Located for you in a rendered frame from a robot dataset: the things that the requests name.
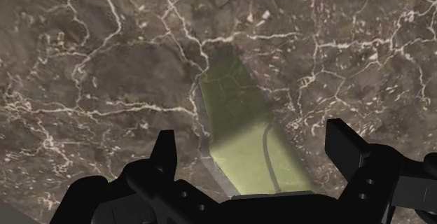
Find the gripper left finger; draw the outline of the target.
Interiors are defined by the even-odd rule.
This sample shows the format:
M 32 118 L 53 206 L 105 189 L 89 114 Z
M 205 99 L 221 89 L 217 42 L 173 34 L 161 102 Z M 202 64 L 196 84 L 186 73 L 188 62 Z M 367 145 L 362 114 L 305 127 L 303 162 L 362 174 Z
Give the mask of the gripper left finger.
M 74 181 L 49 224 L 220 224 L 218 202 L 176 180 L 176 166 L 174 131 L 162 130 L 150 157 L 126 164 L 117 179 Z

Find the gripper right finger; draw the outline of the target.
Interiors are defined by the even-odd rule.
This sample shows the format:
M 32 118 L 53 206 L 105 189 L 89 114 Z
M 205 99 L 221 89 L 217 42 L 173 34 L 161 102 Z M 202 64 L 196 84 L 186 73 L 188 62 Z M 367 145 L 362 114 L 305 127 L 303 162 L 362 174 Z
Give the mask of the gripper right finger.
M 340 118 L 326 122 L 325 153 L 347 181 L 338 201 L 347 224 L 390 224 L 398 207 L 437 224 L 437 152 L 421 161 L 368 143 Z

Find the green flat rectangular slab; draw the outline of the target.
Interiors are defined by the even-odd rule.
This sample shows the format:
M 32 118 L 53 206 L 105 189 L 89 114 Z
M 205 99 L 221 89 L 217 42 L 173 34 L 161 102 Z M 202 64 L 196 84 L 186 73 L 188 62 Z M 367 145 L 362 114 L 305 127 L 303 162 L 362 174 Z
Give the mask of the green flat rectangular slab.
M 310 193 L 312 180 L 261 90 L 236 56 L 199 77 L 207 166 L 229 197 Z

